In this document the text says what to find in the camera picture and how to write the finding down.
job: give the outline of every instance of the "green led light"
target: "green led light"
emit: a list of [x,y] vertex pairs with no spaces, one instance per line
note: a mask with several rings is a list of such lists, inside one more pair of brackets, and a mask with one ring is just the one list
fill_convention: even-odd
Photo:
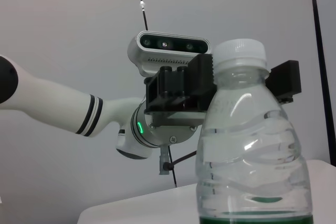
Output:
[[143,128],[140,122],[138,122],[138,127],[139,127],[139,131],[142,134],[143,133]]

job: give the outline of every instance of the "camera vent grille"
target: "camera vent grille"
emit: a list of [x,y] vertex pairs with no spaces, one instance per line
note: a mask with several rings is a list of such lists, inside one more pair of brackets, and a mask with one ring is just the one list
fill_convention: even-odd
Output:
[[188,60],[171,60],[171,59],[155,59],[155,58],[148,58],[147,61],[158,62],[158,63],[183,64],[183,65],[187,65],[189,63]]

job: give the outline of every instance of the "water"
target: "water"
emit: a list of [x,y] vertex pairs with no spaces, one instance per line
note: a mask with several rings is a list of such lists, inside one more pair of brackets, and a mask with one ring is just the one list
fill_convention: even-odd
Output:
[[200,224],[313,224],[313,216],[284,219],[210,219],[200,218]]
[[312,224],[306,161],[263,72],[217,78],[196,159],[201,223]]

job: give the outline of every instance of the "black cable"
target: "black cable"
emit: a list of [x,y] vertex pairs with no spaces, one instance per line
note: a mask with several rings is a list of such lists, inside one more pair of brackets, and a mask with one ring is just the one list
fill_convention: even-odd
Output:
[[144,1],[140,0],[140,4],[141,4],[141,8],[142,8],[143,20],[145,22],[145,28],[146,28],[146,31],[148,31],[148,25],[147,25],[146,13],[145,13]]
[[[169,152],[170,163],[172,163],[173,162],[173,158],[172,158],[172,153],[170,151],[170,146],[168,146],[168,152]],[[177,182],[176,182],[176,176],[175,176],[175,170],[174,170],[174,168],[172,169],[172,172],[173,172],[173,178],[174,178],[175,188],[177,188]]]
[[163,169],[164,170],[173,170],[174,169],[174,166],[177,165],[178,163],[182,162],[182,161],[185,161],[186,159],[188,158],[191,158],[193,156],[196,156],[196,152],[197,151],[194,151],[194,152],[191,152],[189,153],[188,155],[185,155],[177,160],[175,160],[174,162],[172,162],[172,160],[170,160],[170,163],[164,163],[163,164]]
[[317,48],[318,48],[318,55],[319,55],[324,113],[326,115],[325,122],[327,126],[330,164],[332,164],[333,166],[336,166],[336,135],[335,135],[333,115],[332,115],[332,106],[331,106],[330,91],[329,91],[329,84],[328,84],[328,77],[327,77],[327,68],[326,68],[326,63],[325,63],[326,61],[324,58],[324,51],[323,51],[322,32],[321,32],[317,0],[313,0],[313,11],[314,11]]

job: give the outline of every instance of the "metal screw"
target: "metal screw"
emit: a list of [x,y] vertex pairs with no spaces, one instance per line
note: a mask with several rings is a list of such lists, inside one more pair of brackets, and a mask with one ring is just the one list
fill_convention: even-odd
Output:
[[171,142],[172,144],[176,144],[177,143],[176,136],[171,136],[170,139],[169,139],[169,142]]
[[151,131],[154,131],[154,130],[156,129],[156,127],[151,123],[151,124],[149,125],[149,129],[150,129]]

